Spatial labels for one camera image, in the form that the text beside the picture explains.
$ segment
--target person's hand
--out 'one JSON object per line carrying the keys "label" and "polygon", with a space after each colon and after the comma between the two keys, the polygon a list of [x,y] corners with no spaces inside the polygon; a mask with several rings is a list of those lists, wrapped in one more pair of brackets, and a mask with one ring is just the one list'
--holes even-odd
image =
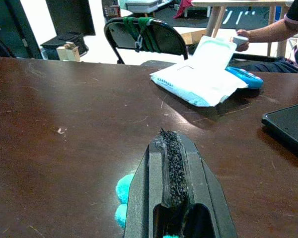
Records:
{"label": "person's hand", "polygon": [[[236,32],[236,34],[238,36],[244,36],[244,37],[247,37],[248,39],[250,39],[250,35],[249,35],[248,31],[246,31],[246,30],[240,29]],[[246,51],[248,49],[248,45],[249,45],[249,42],[246,42],[246,43],[238,46],[236,48],[236,51],[239,51],[239,52]]]}

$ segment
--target metal clip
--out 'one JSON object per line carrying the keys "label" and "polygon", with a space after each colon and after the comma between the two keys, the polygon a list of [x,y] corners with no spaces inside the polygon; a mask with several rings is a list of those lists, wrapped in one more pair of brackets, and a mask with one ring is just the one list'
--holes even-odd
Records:
{"label": "metal clip", "polygon": [[135,42],[136,52],[139,52],[142,47],[143,47],[143,37],[139,35],[137,41]]}

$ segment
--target brown table surface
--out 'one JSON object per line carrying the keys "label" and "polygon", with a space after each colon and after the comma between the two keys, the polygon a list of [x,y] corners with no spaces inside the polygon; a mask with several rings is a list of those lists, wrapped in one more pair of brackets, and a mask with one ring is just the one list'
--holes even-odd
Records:
{"label": "brown table surface", "polygon": [[163,127],[196,143],[240,238],[298,238],[298,155],[261,124],[298,103],[298,74],[259,73],[259,95],[195,108],[154,71],[0,58],[0,237],[121,238],[116,183]]}

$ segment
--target tablet case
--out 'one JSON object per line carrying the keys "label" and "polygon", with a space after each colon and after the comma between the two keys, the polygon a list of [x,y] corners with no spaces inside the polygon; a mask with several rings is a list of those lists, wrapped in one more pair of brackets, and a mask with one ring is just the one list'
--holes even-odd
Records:
{"label": "tablet case", "polygon": [[298,149],[298,104],[263,115],[262,123]]}

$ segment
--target blue fuzzy ball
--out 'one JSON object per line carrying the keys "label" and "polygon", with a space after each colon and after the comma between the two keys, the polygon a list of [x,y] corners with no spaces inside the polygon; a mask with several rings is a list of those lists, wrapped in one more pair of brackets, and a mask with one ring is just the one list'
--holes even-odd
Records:
{"label": "blue fuzzy ball", "polygon": [[134,175],[126,175],[117,183],[116,193],[122,204],[128,203],[129,187]]}
{"label": "blue fuzzy ball", "polygon": [[115,213],[115,220],[117,221],[118,225],[122,228],[125,228],[126,224],[126,215],[127,215],[127,205],[121,204]]}

